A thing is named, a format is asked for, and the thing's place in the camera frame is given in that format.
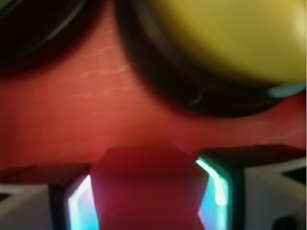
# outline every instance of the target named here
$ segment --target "yellow object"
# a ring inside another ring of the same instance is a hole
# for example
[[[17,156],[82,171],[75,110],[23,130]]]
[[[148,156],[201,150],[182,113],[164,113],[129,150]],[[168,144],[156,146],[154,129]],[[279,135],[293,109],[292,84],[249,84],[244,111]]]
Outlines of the yellow object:
[[[305,0],[149,0],[170,40],[223,77],[306,81]]]
[[[4,8],[11,0],[0,0],[0,10]]]

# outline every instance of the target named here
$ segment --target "red wooden surface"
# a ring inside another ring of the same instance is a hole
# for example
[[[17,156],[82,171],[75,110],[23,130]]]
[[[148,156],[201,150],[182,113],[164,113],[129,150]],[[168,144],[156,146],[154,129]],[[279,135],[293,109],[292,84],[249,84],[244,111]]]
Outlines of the red wooden surface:
[[[0,169],[95,162],[109,147],[200,148],[283,143],[306,149],[306,96],[244,118],[191,115],[155,95],[131,69],[113,1],[69,52],[0,79]]]

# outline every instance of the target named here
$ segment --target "dark round object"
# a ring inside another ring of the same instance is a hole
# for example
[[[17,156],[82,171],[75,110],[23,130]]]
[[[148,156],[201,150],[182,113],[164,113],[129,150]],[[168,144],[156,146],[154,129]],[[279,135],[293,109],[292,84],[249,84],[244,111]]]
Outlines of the dark round object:
[[[0,71],[27,68],[64,49],[101,0],[6,0],[0,5]]]
[[[132,63],[162,95],[193,112],[247,116],[265,111],[305,84],[254,88],[199,66],[169,40],[143,0],[116,0],[119,31]]]
[[[281,217],[272,226],[272,230],[296,230],[296,222],[291,217]]]

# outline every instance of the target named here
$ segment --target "cyan light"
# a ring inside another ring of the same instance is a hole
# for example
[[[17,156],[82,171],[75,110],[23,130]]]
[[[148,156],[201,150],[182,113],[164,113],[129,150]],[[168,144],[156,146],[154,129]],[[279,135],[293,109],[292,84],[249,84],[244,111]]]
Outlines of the cyan light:
[[[215,186],[215,201],[218,205],[226,205],[227,198],[226,193],[224,191],[227,181],[221,177],[211,166],[205,163],[202,160],[197,160],[196,163],[202,167],[213,179],[214,179],[214,186]]]
[[[72,230],[99,229],[90,175],[68,198],[68,209]]]
[[[228,182],[204,160],[196,163],[208,174],[208,184],[201,201],[199,217],[208,230],[226,230],[228,214]]]

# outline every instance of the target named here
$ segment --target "black rim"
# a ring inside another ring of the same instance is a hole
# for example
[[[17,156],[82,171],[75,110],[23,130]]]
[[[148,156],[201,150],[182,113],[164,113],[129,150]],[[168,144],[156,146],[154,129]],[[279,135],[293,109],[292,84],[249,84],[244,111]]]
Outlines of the black rim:
[[[189,69],[174,64],[174,60],[168,59],[157,48],[157,41],[153,41],[142,28],[134,4],[138,4],[138,1],[116,0],[117,22],[123,45],[142,77],[166,98],[190,111],[226,117],[260,113],[280,101],[268,94],[269,88],[241,88],[214,80],[205,70],[201,72],[204,81],[196,81],[198,76],[195,72],[191,73]]]
[[[0,11],[0,35],[8,35],[0,38],[0,75],[36,66],[65,49],[89,27],[101,2],[19,0],[8,3]],[[20,23],[18,14],[26,18],[33,16]]]

